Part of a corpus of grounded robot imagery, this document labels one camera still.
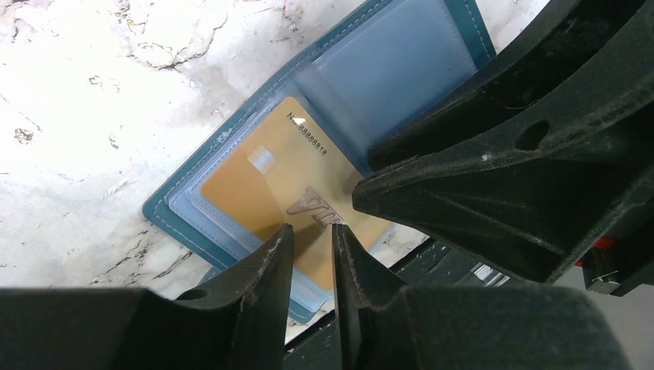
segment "marble surface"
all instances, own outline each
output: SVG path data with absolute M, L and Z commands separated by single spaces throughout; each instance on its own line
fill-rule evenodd
M 210 265 L 141 205 L 360 2 L 0 0 L 0 286 L 192 288 Z M 496 50 L 546 2 L 477 0 Z M 422 238 L 401 227 L 376 256 Z

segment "gray surface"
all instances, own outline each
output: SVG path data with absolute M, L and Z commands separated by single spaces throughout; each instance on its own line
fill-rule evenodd
M 573 267 L 557 286 L 584 289 L 579 267 Z M 634 369 L 654 368 L 654 287 L 641 285 L 625 297 L 587 293 L 606 317 Z

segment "oval hole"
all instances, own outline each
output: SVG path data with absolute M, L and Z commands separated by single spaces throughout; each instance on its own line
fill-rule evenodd
M 548 121 L 538 121 L 529 126 L 515 140 L 515 149 L 517 150 L 536 150 L 541 145 L 541 141 L 548 134 L 550 123 Z
M 191 289 L 182 293 L 182 295 L 177 298 L 177 301 L 190 301 L 193 299 L 204 298 L 208 295 L 209 292 L 205 291 L 204 289 Z

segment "blue wallet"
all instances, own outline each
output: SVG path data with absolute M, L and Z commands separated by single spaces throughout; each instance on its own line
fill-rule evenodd
M 216 272 L 223 271 L 261 241 L 219 209 L 198 208 L 197 184 L 283 99 L 297 99 L 352 165 L 369 176 L 371 145 L 493 57 L 474 0 L 368 1 L 279 69 L 152 195 L 143 214 Z M 331 291 L 294 271 L 289 316 L 306 323 L 331 297 Z

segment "card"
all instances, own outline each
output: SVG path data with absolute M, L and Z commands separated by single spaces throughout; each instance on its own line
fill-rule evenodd
M 256 235 L 295 229 L 295 267 L 331 291 L 331 224 L 349 225 L 370 249 L 391 223 L 355 211 L 363 178 L 300 103 L 288 97 L 202 184 L 202 195 Z

